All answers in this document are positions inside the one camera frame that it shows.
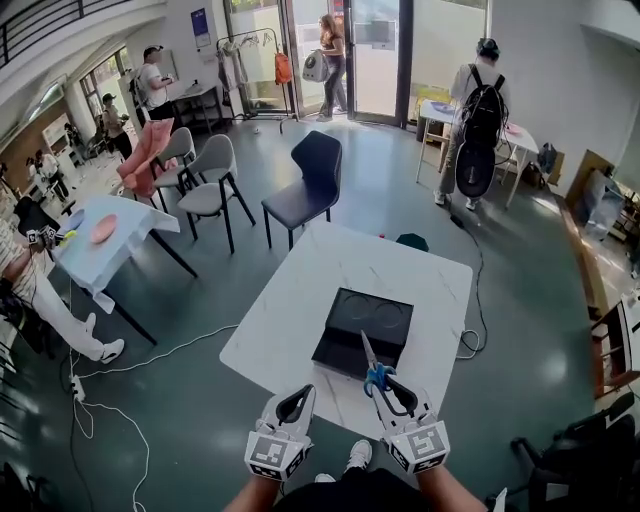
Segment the scissors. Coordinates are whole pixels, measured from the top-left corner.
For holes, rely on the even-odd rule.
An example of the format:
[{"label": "scissors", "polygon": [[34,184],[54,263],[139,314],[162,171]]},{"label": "scissors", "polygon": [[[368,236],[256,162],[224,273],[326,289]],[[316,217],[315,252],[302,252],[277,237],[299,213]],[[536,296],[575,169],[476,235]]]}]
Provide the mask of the scissors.
[{"label": "scissors", "polygon": [[364,352],[367,355],[367,361],[369,363],[367,378],[364,381],[364,393],[369,398],[373,398],[373,394],[371,393],[371,386],[376,386],[383,393],[391,391],[391,388],[387,384],[386,377],[387,375],[395,375],[396,370],[395,368],[393,368],[393,366],[385,366],[382,363],[379,363],[378,359],[376,358],[376,354],[371,348],[371,343],[369,343],[369,338],[367,338],[367,335],[362,330],[360,331],[360,335],[362,336]]}]

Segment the green floor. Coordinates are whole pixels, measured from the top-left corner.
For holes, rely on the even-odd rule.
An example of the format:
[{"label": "green floor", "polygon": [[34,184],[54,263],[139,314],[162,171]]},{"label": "green floor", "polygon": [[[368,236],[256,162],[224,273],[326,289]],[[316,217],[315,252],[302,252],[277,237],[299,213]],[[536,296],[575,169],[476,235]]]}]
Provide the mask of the green floor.
[{"label": "green floor", "polygon": [[[254,126],[244,123],[230,132],[237,182],[258,220],[251,227],[239,203],[231,203],[235,255],[229,255],[222,219],[200,221],[200,239],[193,243],[186,218],[176,212],[183,232],[164,238],[200,279],[192,279],[148,240],[109,286],[158,338],[156,349],[120,317],[99,312],[75,285],[71,288],[78,317],[98,313],[97,337],[126,339],[117,366],[145,361],[242,320],[287,255],[286,230],[275,222],[274,249],[268,250],[260,200],[299,176],[289,152],[311,129],[327,131],[343,143],[342,196],[332,209],[335,223],[391,239],[418,233],[432,253],[477,272],[480,260],[472,240],[433,204],[435,169],[425,164],[422,183],[414,181],[420,150],[414,135],[366,125],[292,121],[285,124],[284,136],[274,122],[262,122],[256,135]],[[472,361],[456,363],[441,418],[452,446],[448,466],[479,497],[525,481],[526,471],[509,448],[512,437],[528,436],[543,446],[555,430],[593,408],[587,307],[561,219],[534,201],[524,184],[505,212],[507,191],[494,184],[477,215],[462,207],[460,196],[454,197],[453,205],[484,252],[480,298],[489,343]],[[553,202],[548,193],[539,196]],[[170,205],[175,202],[174,195],[168,198]],[[62,272],[54,270],[51,280],[62,295],[69,294],[69,280]],[[466,327],[483,335],[473,292]],[[270,395],[220,363],[219,352],[230,334],[221,333],[132,372],[84,381],[88,401],[121,408],[138,422],[149,442],[149,476],[138,495],[148,512],[221,510],[247,479],[247,432]],[[72,402],[59,382],[66,346],[59,342],[55,361],[30,353],[22,344],[17,349],[22,373],[13,379],[19,392],[11,394],[27,411],[0,403],[0,419],[16,426],[22,438],[16,443],[0,436],[0,461],[11,462],[21,474],[48,478],[48,494],[61,509],[87,511],[88,498],[69,452]],[[96,364],[83,360],[78,371],[94,368]],[[82,412],[80,417],[86,424]],[[357,439],[320,418],[310,436],[317,448],[287,489],[318,472],[338,476]],[[94,510],[131,510],[131,492],[142,475],[145,456],[133,427],[116,413],[96,411],[94,439],[85,439],[76,428],[74,448]],[[375,466],[396,471],[379,444],[374,450]]]}]

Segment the gray chair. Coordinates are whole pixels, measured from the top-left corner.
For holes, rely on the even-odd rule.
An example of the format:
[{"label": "gray chair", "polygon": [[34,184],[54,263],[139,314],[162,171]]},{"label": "gray chair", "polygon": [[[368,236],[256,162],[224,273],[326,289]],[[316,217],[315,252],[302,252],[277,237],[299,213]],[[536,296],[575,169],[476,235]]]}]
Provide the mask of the gray chair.
[{"label": "gray chair", "polygon": [[[182,165],[178,165],[178,167],[175,167],[173,169],[165,170],[165,162],[167,162],[167,160],[171,160],[172,158],[181,159]],[[156,178],[156,174],[153,169],[154,166],[151,166],[151,173],[153,174],[154,178],[153,186],[158,190],[158,195],[160,196],[160,201],[162,202],[162,206],[165,212],[167,211],[167,206],[164,203],[164,198],[162,197],[162,191],[160,189],[168,187],[177,187],[179,189],[180,187],[178,187],[178,176],[182,171],[184,171],[185,165],[193,162],[195,159],[196,149],[193,145],[193,138],[191,137],[189,128],[186,128],[184,126],[182,128],[178,128],[175,132],[173,132],[173,134],[171,135],[171,139],[169,139],[167,147],[164,148],[164,151],[162,151],[154,159],[155,164],[163,170],[163,173],[158,178]]]},{"label": "gray chair", "polygon": [[[194,175],[198,174],[202,177],[203,173],[208,173],[218,183],[199,184]],[[229,223],[228,201],[233,196],[236,196],[240,201],[251,224],[256,225],[256,221],[236,185],[235,178],[237,176],[236,155],[233,151],[231,139],[226,135],[214,135],[211,137],[204,145],[200,156],[178,174],[178,189],[180,193],[184,194],[184,197],[178,202],[178,208],[187,212],[193,239],[198,239],[198,233],[196,232],[192,215],[217,217],[222,212],[231,254],[235,252],[235,249],[231,234],[231,224]]]}]

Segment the poster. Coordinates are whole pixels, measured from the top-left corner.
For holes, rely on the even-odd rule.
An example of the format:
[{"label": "poster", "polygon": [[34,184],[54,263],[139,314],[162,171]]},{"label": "poster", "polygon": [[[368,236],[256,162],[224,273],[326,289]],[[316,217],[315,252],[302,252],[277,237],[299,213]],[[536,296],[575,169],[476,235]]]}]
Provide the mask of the poster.
[{"label": "poster", "polygon": [[211,36],[209,35],[207,14],[204,8],[191,13],[191,24],[193,25],[193,35],[196,38],[196,47],[209,46],[211,44]]}]

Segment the white pants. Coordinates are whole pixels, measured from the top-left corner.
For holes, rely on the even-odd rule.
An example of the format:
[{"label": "white pants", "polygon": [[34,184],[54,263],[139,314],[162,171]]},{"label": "white pants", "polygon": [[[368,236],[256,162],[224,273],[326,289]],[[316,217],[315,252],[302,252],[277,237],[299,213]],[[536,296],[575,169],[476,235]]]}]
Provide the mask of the white pants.
[{"label": "white pants", "polygon": [[42,272],[36,271],[36,291],[32,301],[38,316],[48,322],[71,348],[98,361],[104,345],[87,332],[84,322],[76,319]]}]

